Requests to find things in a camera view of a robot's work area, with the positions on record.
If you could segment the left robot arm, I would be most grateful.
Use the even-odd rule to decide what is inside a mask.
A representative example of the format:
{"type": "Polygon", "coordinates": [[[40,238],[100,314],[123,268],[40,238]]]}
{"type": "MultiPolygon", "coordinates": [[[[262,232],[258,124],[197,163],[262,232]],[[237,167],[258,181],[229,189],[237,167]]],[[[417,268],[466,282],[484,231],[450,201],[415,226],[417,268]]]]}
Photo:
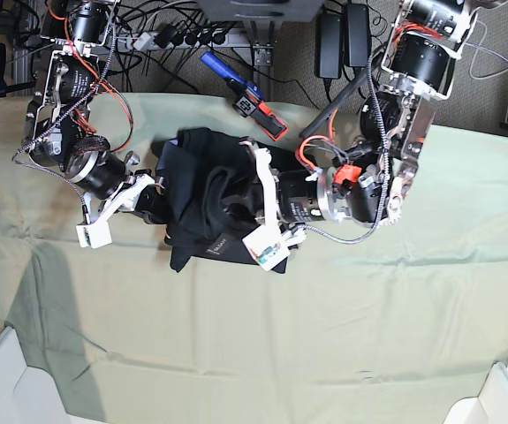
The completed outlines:
{"type": "Polygon", "coordinates": [[[319,221],[362,225],[367,234],[396,222],[418,172],[436,101],[446,100],[454,69],[474,30],[479,1],[403,1],[388,41],[367,66],[301,132],[299,169],[273,167],[271,153],[251,140],[256,174],[243,199],[252,217],[246,246],[292,246],[319,221]],[[340,148],[332,130],[339,106],[362,85],[360,136],[340,148]]]}

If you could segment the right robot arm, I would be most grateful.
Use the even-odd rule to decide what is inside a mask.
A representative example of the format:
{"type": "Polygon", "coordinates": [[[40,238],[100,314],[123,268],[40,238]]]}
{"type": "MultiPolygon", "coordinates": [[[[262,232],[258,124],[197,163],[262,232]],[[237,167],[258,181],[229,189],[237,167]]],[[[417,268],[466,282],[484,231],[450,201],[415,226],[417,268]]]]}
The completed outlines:
{"type": "Polygon", "coordinates": [[[25,137],[13,162],[64,181],[80,198],[83,222],[91,224],[90,203],[101,213],[133,214],[151,224],[166,224],[170,208],[151,170],[133,170],[134,152],[118,158],[106,137],[90,124],[89,104],[111,95],[127,119],[133,112],[124,95],[107,80],[117,47],[114,1],[48,1],[41,37],[50,43],[36,71],[27,106],[25,137]]]}

